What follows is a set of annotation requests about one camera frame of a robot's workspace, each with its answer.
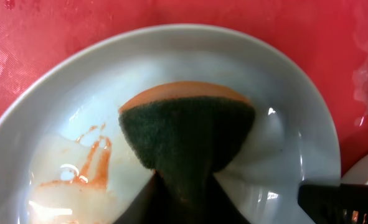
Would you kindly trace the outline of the green and orange sponge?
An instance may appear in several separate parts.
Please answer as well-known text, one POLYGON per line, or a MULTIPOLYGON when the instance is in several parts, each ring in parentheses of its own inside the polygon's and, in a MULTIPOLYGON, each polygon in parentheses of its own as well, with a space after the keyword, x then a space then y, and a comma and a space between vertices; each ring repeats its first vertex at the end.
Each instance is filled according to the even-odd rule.
POLYGON ((169 193, 188 207, 204 204, 209 177, 238 154, 256 117, 246 97, 205 82, 152 87, 119 114, 140 163, 161 175, 169 193))

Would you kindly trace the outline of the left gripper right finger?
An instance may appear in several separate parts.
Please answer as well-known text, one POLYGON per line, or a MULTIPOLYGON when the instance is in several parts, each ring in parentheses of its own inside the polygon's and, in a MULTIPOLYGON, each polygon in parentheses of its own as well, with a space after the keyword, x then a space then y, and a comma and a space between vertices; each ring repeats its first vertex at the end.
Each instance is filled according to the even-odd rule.
POLYGON ((250 224, 237 210, 214 176, 211 177, 211 192, 211 223, 250 224))

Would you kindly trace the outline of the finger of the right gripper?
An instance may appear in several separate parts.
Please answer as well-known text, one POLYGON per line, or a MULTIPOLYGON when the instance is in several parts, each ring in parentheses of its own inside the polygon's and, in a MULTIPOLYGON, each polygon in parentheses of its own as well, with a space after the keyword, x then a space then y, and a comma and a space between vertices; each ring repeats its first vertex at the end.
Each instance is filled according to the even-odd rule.
POLYGON ((368 224, 368 185, 302 184, 298 205, 318 224, 368 224))

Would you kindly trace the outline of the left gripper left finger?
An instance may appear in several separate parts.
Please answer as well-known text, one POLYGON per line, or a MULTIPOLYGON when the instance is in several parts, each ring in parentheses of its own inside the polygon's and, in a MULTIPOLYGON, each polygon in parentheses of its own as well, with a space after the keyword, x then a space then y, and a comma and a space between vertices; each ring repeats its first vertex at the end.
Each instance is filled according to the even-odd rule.
POLYGON ((151 224, 154 221, 153 207, 158 203, 159 178, 154 174, 129 207, 113 224, 151 224))

